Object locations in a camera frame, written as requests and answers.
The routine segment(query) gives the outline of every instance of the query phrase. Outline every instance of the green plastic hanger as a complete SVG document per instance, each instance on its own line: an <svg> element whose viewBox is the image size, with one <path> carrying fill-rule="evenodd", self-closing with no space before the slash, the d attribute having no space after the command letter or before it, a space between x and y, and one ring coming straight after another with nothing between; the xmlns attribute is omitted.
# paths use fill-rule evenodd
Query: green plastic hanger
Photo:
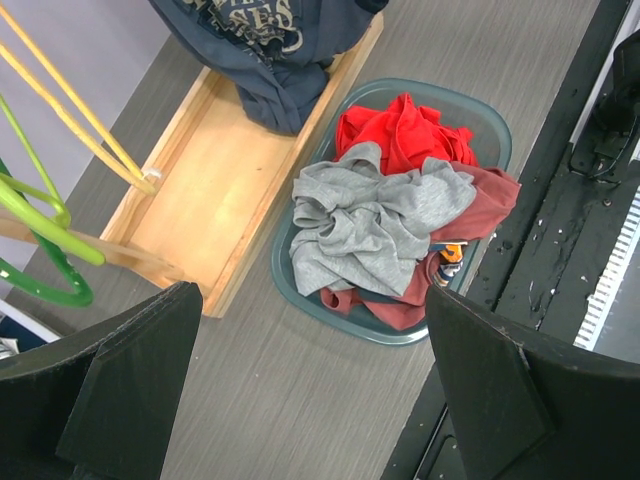
<svg viewBox="0 0 640 480"><path fill-rule="evenodd" d="M105 257L100 250L91 247L67 231L71 223L71 214L2 95L0 95L0 108L22 142L49 191L47 194L15 180L5 167L4 171L0 172L0 205L3 205L14 216L19 218L34 233L59 246L62 250L93 265L103 265ZM53 218L48 218L30 205L23 193L51 205L56 211L56 215Z"/></svg>
<svg viewBox="0 0 640 480"><path fill-rule="evenodd" d="M2 178L12 178L2 159L0 159L0 174L3 176ZM26 198L22 194L17 195L21 196L26 202ZM93 302L91 287L73 265L69 263L60 247L36 232L33 232L33 235L56 268L62 273L65 280L71 285L73 292L50 287L14 268L2 257L0 257L0 278L45 302L66 307L86 307L91 305L91 302Z"/></svg>

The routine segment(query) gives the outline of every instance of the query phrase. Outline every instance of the wood grain floor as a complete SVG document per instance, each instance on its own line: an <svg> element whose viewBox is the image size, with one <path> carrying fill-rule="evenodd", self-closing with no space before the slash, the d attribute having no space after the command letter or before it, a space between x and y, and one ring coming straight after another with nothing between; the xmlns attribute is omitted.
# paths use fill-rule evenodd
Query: wood grain floor
<svg viewBox="0 0 640 480"><path fill-rule="evenodd" d="M392 0L360 81L411 78L489 103L510 125L518 172L596 3ZM198 70L174 42L163 49L114 127L134 157L148 154ZM93 162L69 202L75 228L98 234L125 189ZM96 290L88 310L39 305L17 292L10 301L68 333L155 292L116 268L81 270ZM55 281L42 254L28 271ZM163 478L376 479L432 364L429 343L375 346L289 306L265 251L227 318L201 324Z"/></svg>

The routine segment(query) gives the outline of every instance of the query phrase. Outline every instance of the wooden box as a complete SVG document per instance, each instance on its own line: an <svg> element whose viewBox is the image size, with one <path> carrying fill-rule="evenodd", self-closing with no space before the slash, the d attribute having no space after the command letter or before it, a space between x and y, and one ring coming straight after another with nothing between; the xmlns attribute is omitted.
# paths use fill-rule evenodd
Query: wooden box
<svg viewBox="0 0 640 480"><path fill-rule="evenodd" d="M289 200L292 178L382 29L378 16L360 43L336 58L329 85L297 137L251 122L234 85L203 70L144 165L160 174L157 195L131 188L101 239L171 265L134 262L130 268L160 287L198 283L204 314L222 317Z"/></svg>

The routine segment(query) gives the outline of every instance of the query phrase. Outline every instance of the gray laundry basket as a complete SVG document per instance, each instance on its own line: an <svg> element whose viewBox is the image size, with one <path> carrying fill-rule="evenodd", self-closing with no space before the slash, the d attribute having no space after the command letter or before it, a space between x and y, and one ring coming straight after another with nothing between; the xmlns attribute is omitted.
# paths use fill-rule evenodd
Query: gray laundry basket
<svg viewBox="0 0 640 480"><path fill-rule="evenodd" d="M426 83L395 78L380 79L354 90L338 109L309 163L333 160L335 130L339 116L353 105L385 110L398 95L408 92L417 106L425 105L442 112L443 125L468 127L473 133L471 146L483 167L507 168L511 158L511 135L502 117L488 105L451 90ZM278 290L292 304L312 317L360 338L383 345L410 345L428 337L426 321L398 332L378 320L363 306L354 308L348 316L326 309L320 294L303 297L297 292L289 247L299 229L293 225L293 202L280 222L271 255L271 271ZM476 254L477 243L469 245L465 254L465 267L451 282L457 291L468 274L468 265Z"/></svg>

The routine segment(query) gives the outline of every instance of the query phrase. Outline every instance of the clothing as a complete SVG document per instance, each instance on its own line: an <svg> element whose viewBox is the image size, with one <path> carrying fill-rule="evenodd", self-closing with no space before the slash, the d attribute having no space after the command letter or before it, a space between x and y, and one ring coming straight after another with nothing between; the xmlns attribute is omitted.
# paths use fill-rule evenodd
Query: clothing
<svg viewBox="0 0 640 480"><path fill-rule="evenodd" d="M385 111L353 106L339 119L336 130L337 158L353 145L376 142L382 148L384 175L420 168L427 157L478 166L469 146L468 128L440 125L440 112L416 108L408 93L391 102Z"/></svg>
<svg viewBox="0 0 640 480"><path fill-rule="evenodd" d="M297 133L327 85L324 69L352 48L387 1L149 0L180 42L238 88L247 115Z"/></svg>
<svg viewBox="0 0 640 480"><path fill-rule="evenodd" d="M433 274L433 283L441 287L448 287L455 276L462 270L463 262L440 264L436 273Z"/></svg>
<svg viewBox="0 0 640 480"><path fill-rule="evenodd" d="M301 295L353 285L402 295L429 252L431 232L476 196L472 175L448 162L427 159L422 171L384 176L380 155L375 143L358 144L339 162L304 168L294 181L293 223L302 230L290 255Z"/></svg>
<svg viewBox="0 0 640 480"><path fill-rule="evenodd" d="M442 258L449 263L459 263L464 259L464 249L469 242L436 243L429 248L430 252L440 252Z"/></svg>
<svg viewBox="0 0 640 480"><path fill-rule="evenodd" d="M454 239L471 242L490 235L511 213L520 185L497 168L482 169L457 162L451 166L456 172L473 175L477 193L473 204L462 215L431 234L432 242ZM344 315L348 315L354 306L364 305L382 322L396 330L406 330L424 318L426 294L441 264L439 252L429 253L415 269L404 295L391 301L365 300L355 289L332 292L325 288L320 292L322 302Z"/></svg>

